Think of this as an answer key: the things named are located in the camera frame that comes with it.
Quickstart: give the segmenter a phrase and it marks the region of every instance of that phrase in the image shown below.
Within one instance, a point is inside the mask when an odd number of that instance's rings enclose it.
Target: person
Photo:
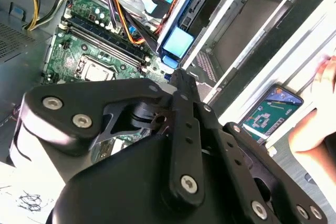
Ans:
[[[336,56],[320,66],[312,84],[316,109],[292,130],[289,147],[336,211],[335,80]]]

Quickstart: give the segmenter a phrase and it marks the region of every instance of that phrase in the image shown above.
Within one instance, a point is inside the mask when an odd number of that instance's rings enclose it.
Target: yellow wire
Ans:
[[[28,30],[32,29],[35,25],[36,25],[36,21],[38,18],[38,4],[37,4],[37,0],[33,0],[34,1],[34,15],[33,15],[33,19],[30,23],[30,26],[28,27]]]
[[[119,5],[119,1],[118,1],[118,0],[115,0],[115,2],[116,2],[116,4],[117,4],[117,9],[118,9],[118,13],[119,13],[119,16],[120,16],[120,20],[121,20],[121,22],[122,22],[122,24],[123,24],[124,29],[126,30],[128,39],[129,39],[132,43],[137,44],[137,45],[144,43],[144,41],[145,41],[144,39],[141,39],[141,40],[138,40],[138,41],[135,41],[135,40],[133,39],[132,35],[130,34],[130,31],[128,30],[127,23],[126,23],[126,21],[125,21],[125,17],[124,17],[124,15],[123,15],[122,11],[121,11],[121,8],[120,8],[120,5]]]

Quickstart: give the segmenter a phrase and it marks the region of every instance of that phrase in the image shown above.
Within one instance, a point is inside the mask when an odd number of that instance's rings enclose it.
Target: finger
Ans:
[[[322,75],[323,75],[323,72],[326,69],[326,67],[327,67],[328,64],[329,64],[329,60],[327,60],[324,63],[322,63],[322,65],[318,69],[318,71],[317,71],[317,73],[315,75],[313,84],[312,84],[312,92],[317,92],[317,93],[319,92],[318,89],[319,89],[319,86],[320,86]]]
[[[330,62],[327,64],[320,84],[320,91],[324,94],[332,94],[334,92],[335,86],[335,75],[336,75],[336,57],[333,56]]]

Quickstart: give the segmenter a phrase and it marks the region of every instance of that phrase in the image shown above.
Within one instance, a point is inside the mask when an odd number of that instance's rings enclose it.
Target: screw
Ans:
[[[186,101],[188,100],[188,97],[186,97],[184,94],[181,94],[181,97]]]
[[[266,209],[264,208],[264,206],[262,204],[260,204],[257,201],[252,201],[252,209],[254,211],[254,213],[262,220],[266,220],[267,219],[267,212]]]
[[[63,103],[61,100],[59,100],[56,97],[47,97],[44,98],[42,101],[42,104],[44,107],[50,109],[50,110],[59,110],[63,107]]]
[[[315,215],[316,218],[322,220],[322,214],[313,206],[310,206],[311,212]]]
[[[211,108],[209,105],[205,104],[204,105],[204,109],[207,111],[207,112],[211,112]]]
[[[154,92],[157,92],[157,90],[158,90],[156,87],[154,87],[154,86],[152,86],[152,85],[150,85],[149,88],[150,88],[151,90],[153,90]]]
[[[233,129],[234,129],[236,132],[240,133],[240,128],[239,128],[237,125],[234,125],[234,126],[233,126]]]
[[[181,185],[190,194],[195,194],[197,192],[197,183],[194,178],[189,175],[182,176]]]
[[[299,213],[306,219],[309,219],[309,216],[307,214],[307,212],[303,209],[303,207],[301,207],[300,205],[296,206],[296,209],[299,211]]]
[[[75,115],[72,118],[72,122],[74,123],[75,126],[85,129],[92,125],[91,118],[84,114]]]

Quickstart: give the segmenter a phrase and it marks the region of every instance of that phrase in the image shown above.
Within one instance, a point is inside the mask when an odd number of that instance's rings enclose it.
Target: smartphone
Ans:
[[[303,105],[303,99],[278,84],[272,85],[239,125],[259,144]]]

